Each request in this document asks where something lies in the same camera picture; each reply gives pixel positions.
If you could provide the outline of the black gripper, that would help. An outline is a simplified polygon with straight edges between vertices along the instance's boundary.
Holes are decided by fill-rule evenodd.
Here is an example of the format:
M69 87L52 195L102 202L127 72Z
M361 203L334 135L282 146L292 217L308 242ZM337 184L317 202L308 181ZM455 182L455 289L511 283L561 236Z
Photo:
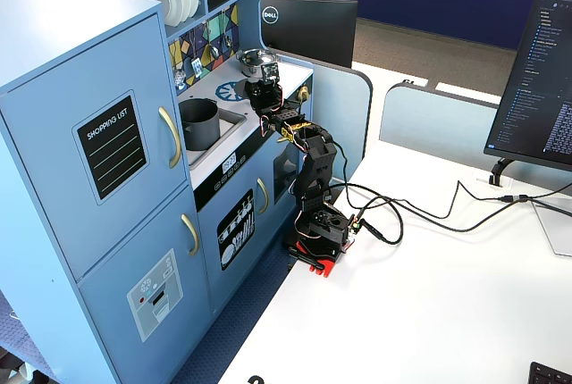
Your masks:
M252 109L260 118L278 112L283 107L282 87L276 81L265 84L262 81L246 81L244 91Z

